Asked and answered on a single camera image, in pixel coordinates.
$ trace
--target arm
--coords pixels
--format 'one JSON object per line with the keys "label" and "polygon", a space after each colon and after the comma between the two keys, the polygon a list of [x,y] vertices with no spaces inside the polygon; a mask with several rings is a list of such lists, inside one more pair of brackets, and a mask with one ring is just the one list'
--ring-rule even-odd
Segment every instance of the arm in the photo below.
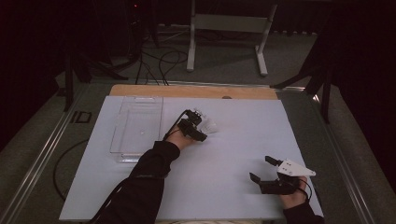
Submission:
{"label": "arm", "polygon": [[[305,190],[306,177],[300,177],[300,189]],[[290,195],[279,195],[283,203],[283,214],[288,224],[324,224],[323,217],[316,216],[312,211],[306,195],[300,190],[296,190]]]}
{"label": "arm", "polygon": [[164,178],[171,170],[170,164],[178,158],[180,150],[191,143],[193,140],[179,131],[165,141],[155,142],[153,149],[140,158],[97,223],[153,224],[163,198]]}

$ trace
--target clear plastic container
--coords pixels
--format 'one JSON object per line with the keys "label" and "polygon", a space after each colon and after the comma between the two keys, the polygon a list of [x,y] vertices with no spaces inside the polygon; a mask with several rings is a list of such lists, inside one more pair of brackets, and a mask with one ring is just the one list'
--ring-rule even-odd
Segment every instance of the clear plastic container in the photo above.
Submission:
{"label": "clear plastic container", "polygon": [[117,162],[137,162],[160,139],[163,98],[125,96],[110,153]]}

